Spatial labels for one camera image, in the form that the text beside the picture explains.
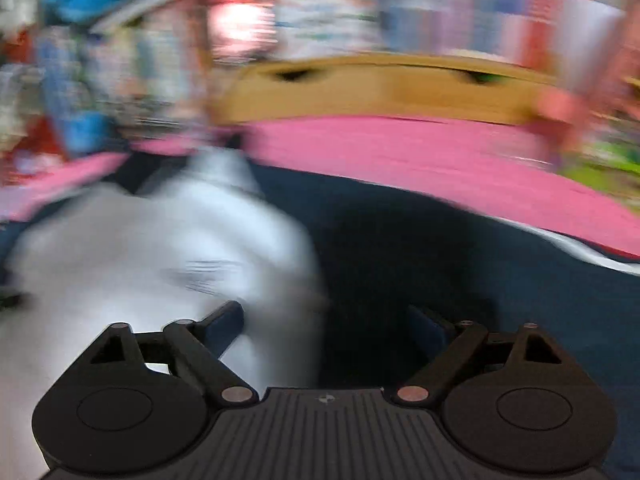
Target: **dark blue cloth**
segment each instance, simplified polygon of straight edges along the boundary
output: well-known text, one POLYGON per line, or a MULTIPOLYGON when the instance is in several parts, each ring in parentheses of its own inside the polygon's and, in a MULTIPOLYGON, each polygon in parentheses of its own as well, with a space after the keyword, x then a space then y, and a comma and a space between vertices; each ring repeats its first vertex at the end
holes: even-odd
POLYGON ((403 359, 407 369, 386 379, 407 377, 415 356, 399 325, 409 304, 494 331, 537 322, 615 403, 618 434, 606 472, 614 480, 640 478, 639 277, 577 260, 537 234, 429 196, 251 167, 268 202, 301 222, 316 248, 334 304, 323 380, 345 380, 340 361, 347 354, 363 364, 379 360, 378 377, 403 359))

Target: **pink fabric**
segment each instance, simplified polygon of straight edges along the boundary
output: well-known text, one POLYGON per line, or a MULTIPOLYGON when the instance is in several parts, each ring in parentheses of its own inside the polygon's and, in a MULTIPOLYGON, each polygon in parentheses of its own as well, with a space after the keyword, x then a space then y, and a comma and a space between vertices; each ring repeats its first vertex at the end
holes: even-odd
MULTIPOLYGON (((179 156, 201 145, 202 138, 196 133, 188 132, 166 139, 145 140, 136 143, 134 147, 156 155, 179 156)), ((112 173, 126 158, 127 155, 119 153, 99 153, 75 160, 54 173, 33 180, 21 187, 18 195, 15 189, 0 188, 0 200, 3 205, 0 215, 9 220, 27 221, 39 208, 53 202, 62 194, 112 173), (11 203, 5 208, 4 203, 8 203, 9 200, 11 203)))
POLYGON ((258 126, 258 159, 283 168, 428 193, 483 214, 640 254, 640 218, 569 179, 515 162, 536 158, 520 128, 469 121, 301 118, 258 126))
POLYGON ((23 187, 26 200, 16 205, 9 219, 19 222, 31 219, 39 208, 53 202, 64 192, 113 172, 126 158, 127 155, 121 153, 99 153, 74 160, 54 173, 33 180, 23 187))
POLYGON ((580 99, 577 95, 552 87, 542 94, 538 111, 546 119, 570 123, 579 106, 580 99))

